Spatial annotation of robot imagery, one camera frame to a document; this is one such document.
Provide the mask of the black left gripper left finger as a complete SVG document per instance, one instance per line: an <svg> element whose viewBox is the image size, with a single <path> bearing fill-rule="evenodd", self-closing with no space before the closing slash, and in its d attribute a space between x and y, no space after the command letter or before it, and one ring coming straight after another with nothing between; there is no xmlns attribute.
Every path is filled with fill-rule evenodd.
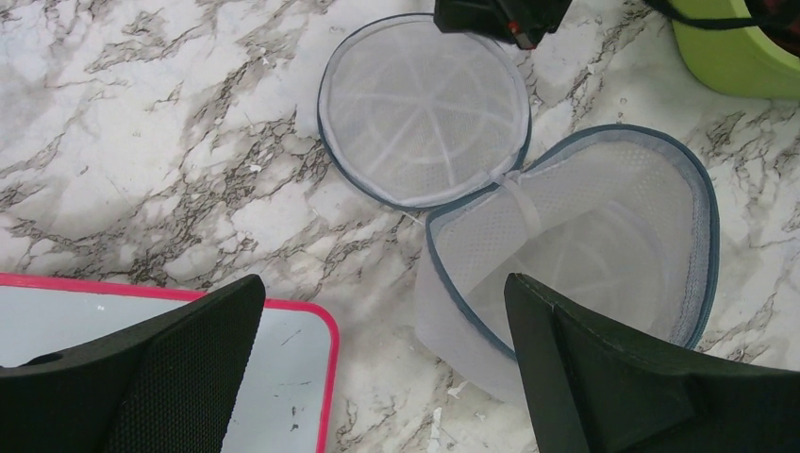
<svg viewBox="0 0 800 453"><path fill-rule="evenodd" d="M250 275L1 372L5 452L218 452L265 302Z"/></svg>

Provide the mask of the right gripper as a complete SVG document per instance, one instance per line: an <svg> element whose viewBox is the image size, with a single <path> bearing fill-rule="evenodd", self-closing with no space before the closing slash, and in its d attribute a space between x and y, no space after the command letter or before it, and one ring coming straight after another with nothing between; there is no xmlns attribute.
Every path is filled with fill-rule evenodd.
<svg viewBox="0 0 800 453"><path fill-rule="evenodd" d="M436 0L434 24L442 33L473 33L533 50L558 30L570 0Z"/></svg>

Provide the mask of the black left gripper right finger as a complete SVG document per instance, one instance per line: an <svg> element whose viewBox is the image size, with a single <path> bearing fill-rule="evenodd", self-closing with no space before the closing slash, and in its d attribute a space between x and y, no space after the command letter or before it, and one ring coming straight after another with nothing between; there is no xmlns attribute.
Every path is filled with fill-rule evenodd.
<svg viewBox="0 0 800 453"><path fill-rule="evenodd" d="M511 274L504 297L542 452L795 452L799 375L669 344Z"/></svg>

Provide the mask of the white mesh laundry bag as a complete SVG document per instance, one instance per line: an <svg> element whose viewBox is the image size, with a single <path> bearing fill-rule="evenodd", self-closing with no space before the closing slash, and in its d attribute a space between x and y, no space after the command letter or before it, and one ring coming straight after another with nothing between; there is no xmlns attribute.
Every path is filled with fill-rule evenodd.
<svg viewBox="0 0 800 453"><path fill-rule="evenodd" d="M683 143L642 126L593 126L526 164L533 115L509 52L442 33L424 13L345 38L316 115L348 181L384 205L426 212L416 335L482 391L524 398L504 302L511 274L696 347L720 226L708 172Z"/></svg>

